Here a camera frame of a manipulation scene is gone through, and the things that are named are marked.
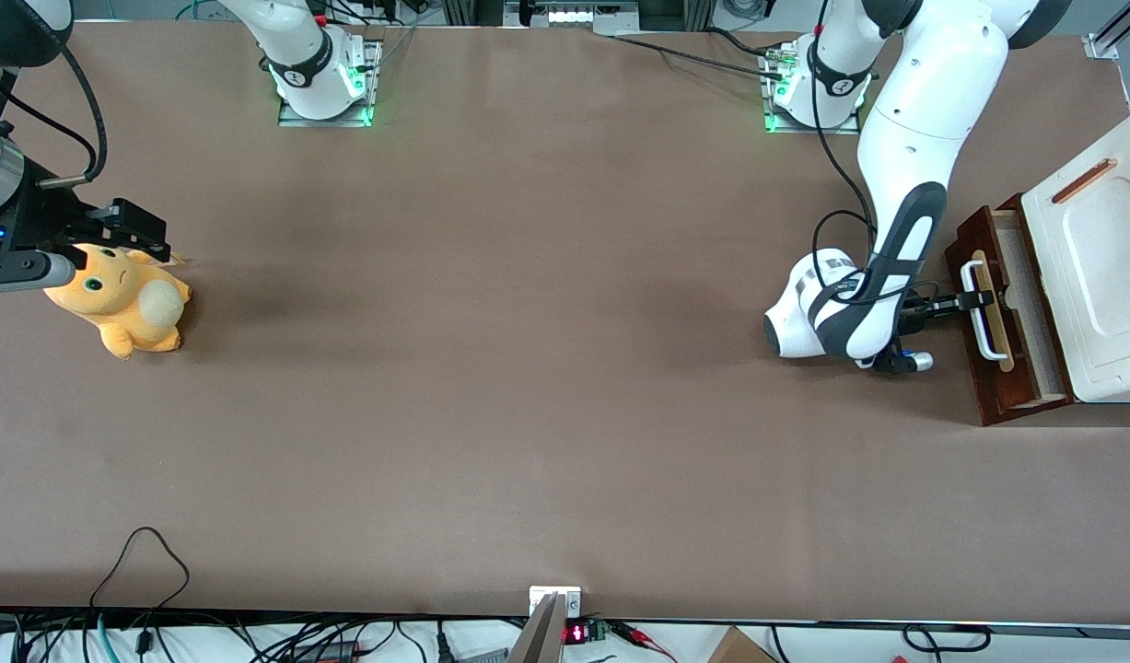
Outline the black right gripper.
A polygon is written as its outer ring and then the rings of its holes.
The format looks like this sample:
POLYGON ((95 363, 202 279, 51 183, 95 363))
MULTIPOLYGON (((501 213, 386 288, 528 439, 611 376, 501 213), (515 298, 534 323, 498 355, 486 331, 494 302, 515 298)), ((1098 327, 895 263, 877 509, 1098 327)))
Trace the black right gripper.
MULTIPOLYGON (((77 243, 110 244, 104 227, 88 215, 96 207, 81 202, 71 189, 40 187, 40 180, 51 175, 29 157, 0 173, 0 253, 77 243)), ((168 223, 125 198, 111 201, 111 234, 127 238, 122 246, 136 264, 173 263, 168 223)))

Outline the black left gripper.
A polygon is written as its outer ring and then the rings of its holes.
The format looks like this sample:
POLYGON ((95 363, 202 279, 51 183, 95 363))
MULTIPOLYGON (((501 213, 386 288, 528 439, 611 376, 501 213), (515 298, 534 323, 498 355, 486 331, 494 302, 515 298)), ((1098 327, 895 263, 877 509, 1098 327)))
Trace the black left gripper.
POLYGON ((901 304, 901 335, 918 334, 938 314, 972 313, 994 303, 994 291, 960 291, 937 299, 936 309, 929 298, 909 294, 901 304))

